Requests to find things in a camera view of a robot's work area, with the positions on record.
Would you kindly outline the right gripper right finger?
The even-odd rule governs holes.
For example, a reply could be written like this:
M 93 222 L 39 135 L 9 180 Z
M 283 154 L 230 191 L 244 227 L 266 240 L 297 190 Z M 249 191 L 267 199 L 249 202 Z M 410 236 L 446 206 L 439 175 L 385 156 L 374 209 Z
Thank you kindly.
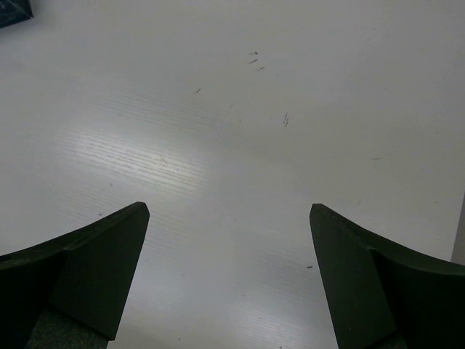
M 310 228 L 339 348 L 463 348 L 464 267 L 313 204 Z

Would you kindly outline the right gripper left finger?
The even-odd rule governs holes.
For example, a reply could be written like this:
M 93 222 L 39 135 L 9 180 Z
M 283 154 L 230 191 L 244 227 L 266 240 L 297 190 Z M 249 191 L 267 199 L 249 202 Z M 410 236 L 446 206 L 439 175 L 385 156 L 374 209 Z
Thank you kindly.
M 2 348 L 106 348 L 116 338 L 150 213 L 133 203 L 1 256 Z

